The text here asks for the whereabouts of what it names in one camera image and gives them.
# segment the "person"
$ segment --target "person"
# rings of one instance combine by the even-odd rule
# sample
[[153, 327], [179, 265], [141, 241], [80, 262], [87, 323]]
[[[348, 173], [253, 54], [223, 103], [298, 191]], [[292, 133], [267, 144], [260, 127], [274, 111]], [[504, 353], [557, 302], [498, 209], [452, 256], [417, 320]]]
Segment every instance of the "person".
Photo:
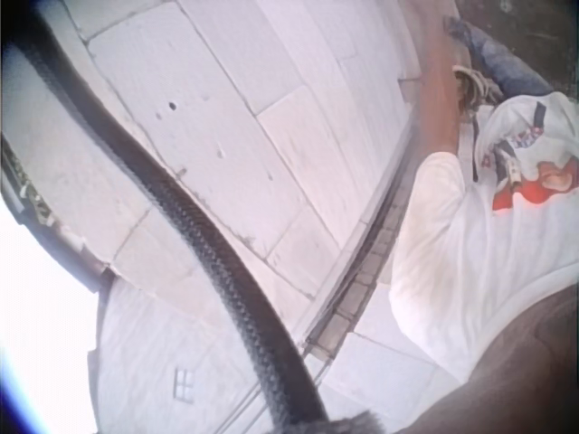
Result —
[[[579, 432], [577, 105], [480, 29], [422, 3], [423, 160], [390, 301], [402, 331], [462, 385], [401, 432]], [[479, 109], [476, 182], [457, 157], [448, 34], [505, 98]]]

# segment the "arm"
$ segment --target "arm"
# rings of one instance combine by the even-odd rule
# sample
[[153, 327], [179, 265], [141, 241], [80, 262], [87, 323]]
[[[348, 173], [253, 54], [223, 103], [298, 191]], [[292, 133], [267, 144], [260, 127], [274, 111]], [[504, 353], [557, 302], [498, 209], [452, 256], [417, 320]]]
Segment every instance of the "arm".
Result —
[[422, 154], [454, 155], [459, 146], [457, 83], [452, 72], [451, 39], [442, 27], [437, 2], [415, 3], [422, 18], [425, 50], [420, 95]]

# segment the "graphic print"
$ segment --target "graphic print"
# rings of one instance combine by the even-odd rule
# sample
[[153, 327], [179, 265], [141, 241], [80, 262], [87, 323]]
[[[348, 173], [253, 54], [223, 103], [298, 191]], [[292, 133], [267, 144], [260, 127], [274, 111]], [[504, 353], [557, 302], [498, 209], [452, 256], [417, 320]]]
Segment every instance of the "graphic print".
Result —
[[534, 126], [493, 146], [492, 156], [485, 156], [483, 166], [494, 166], [497, 192], [493, 210], [513, 207], [513, 195], [519, 193], [528, 202], [541, 204], [556, 194], [569, 193], [579, 186], [579, 159], [543, 137], [546, 108], [538, 103]]

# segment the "brown fabric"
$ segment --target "brown fabric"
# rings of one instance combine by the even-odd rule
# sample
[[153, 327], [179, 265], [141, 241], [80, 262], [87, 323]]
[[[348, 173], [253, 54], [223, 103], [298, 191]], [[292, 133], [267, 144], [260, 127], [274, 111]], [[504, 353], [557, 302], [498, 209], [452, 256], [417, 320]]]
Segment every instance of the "brown fabric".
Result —
[[495, 339], [468, 383], [404, 434], [579, 432], [577, 286], [529, 308]]

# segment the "white stone wall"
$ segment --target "white stone wall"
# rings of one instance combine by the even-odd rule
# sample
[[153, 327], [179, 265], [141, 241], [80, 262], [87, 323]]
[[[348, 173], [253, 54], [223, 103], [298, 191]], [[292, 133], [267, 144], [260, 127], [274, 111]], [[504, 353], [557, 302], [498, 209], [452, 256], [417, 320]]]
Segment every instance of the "white stone wall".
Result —
[[[405, 145], [412, 107], [398, 80], [420, 71], [398, 2], [52, 0], [40, 7], [95, 94], [206, 209], [303, 339]], [[16, 49], [4, 58], [2, 93], [4, 133], [56, 217], [143, 296], [195, 322], [212, 348], [226, 348], [219, 357], [243, 365], [235, 368], [247, 375], [238, 392], [249, 392], [255, 381], [241, 343], [196, 258]], [[116, 312], [122, 323], [128, 314]], [[147, 340], [133, 342], [118, 329], [122, 345]], [[123, 369], [127, 381], [141, 381], [137, 367]], [[187, 432], [216, 432], [237, 404]], [[139, 405], [137, 419], [156, 406]], [[106, 432], [131, 432], [107, 414]]]

